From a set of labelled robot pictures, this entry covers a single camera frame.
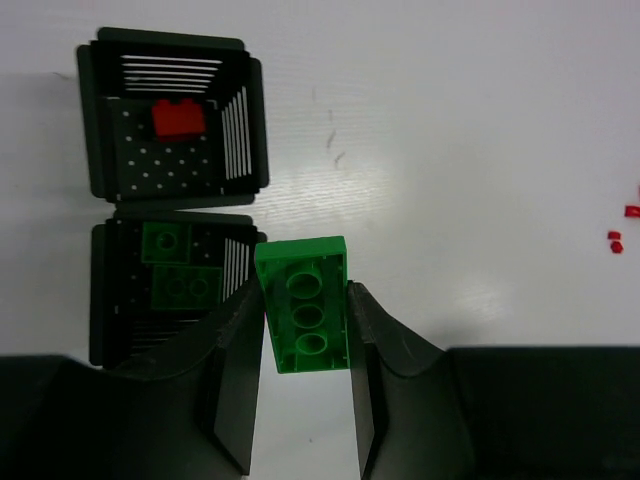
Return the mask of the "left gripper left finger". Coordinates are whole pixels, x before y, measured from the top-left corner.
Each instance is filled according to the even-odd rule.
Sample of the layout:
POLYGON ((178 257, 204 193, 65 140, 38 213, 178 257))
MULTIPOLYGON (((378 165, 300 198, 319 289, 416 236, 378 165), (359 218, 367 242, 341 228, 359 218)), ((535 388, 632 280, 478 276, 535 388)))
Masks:
POLYGON ((1 360, 5 479, 240 479, 250 471, 264 333, 259 282, 111 370, 1 360))

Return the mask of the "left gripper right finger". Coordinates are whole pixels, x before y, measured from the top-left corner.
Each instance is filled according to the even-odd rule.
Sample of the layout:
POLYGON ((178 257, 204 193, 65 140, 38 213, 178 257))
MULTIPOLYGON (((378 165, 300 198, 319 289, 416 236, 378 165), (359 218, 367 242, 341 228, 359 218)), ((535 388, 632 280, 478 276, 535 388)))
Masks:
POLYGON ((347 288, 364 479, 635 479, 635 346, 431 344, 347 288))

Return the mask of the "green lego brick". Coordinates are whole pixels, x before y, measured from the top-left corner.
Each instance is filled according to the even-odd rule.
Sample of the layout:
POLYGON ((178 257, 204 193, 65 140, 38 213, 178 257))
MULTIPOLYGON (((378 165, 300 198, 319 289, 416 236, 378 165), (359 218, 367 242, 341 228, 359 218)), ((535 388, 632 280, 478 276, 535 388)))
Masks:
POLYGON ((255 270, 280 374, 350 367, 342 236, 260 243, 255 270))

